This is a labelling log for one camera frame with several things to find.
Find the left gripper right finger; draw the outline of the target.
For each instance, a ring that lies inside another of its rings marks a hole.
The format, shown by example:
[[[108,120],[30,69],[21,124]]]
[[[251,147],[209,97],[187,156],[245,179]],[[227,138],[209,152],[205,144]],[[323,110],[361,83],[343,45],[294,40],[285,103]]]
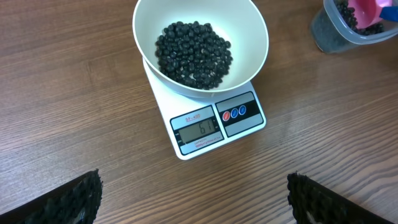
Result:
[[[296,172],[287,176],[287,200],[298,224],[392,224]]]

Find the pink scoop with blue handle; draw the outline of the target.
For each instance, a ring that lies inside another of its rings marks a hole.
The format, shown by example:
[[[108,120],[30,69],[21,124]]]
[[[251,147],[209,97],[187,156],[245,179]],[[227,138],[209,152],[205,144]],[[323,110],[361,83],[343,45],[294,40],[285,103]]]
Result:
[[[358,29],[383,20],[397,22],[397,6],[393,5],[393,0],[349,0],[348,6],[354,8]]]

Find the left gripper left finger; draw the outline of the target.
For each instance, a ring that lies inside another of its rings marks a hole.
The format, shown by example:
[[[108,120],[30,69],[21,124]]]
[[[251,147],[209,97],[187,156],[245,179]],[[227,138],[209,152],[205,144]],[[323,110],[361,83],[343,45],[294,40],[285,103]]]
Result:
[[[1,223],[93,223],[101,205],[103,181],[89,171],[1,215]]]

